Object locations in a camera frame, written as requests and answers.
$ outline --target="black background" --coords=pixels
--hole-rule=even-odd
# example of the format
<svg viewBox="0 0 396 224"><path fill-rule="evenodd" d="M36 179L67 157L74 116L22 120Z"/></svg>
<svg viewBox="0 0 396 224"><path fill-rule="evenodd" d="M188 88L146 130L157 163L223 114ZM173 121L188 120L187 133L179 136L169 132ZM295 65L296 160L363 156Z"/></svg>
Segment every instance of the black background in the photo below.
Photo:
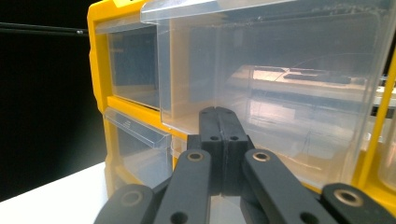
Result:
<svg viewBox="0 0 396 224"><path fill-rule="evenodd" d="M95 1L1 1L0 22L87 29ZM105 159L88 37L0 32L0 201Z"/></svg>

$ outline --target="white table surface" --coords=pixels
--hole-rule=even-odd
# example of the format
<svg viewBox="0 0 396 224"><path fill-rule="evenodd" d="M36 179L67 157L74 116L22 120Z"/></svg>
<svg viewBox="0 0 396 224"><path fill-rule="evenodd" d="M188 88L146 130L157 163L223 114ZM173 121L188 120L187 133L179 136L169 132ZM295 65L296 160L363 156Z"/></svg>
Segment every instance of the white table surface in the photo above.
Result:
<svg viewBox="0 0 396 224"><path fill-rule="evenodd" d="M104 170L102 162L1 202L0 223L93 223L107 201Z"/></svg>

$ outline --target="plastic bin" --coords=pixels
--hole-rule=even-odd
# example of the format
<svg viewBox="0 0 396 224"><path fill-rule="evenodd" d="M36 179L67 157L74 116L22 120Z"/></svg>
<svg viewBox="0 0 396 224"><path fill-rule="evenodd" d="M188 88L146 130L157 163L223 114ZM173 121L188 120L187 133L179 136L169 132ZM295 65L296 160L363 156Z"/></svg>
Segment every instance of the plastic bin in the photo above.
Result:
<svg viewBox="0 0 396 224"><path fill-rule="evenodd" d="M95 33L107 35L113 94L158 108L156 26L133 15L101 22Z"/></svg>
<svg viewBox="0 0 396 224"><path fill-rule="evenodd" d="M224 106L305 183L350 183L394 34L385 2L146 3L163 123L198 133L198 112Z"/></svg>
<svg viewBox="0 0 396 224"><path fill-rule="evenodd" d="M143 184L154 188L172 174L171 135L109 107L105 118L117 127L123 166Z"/></svg>

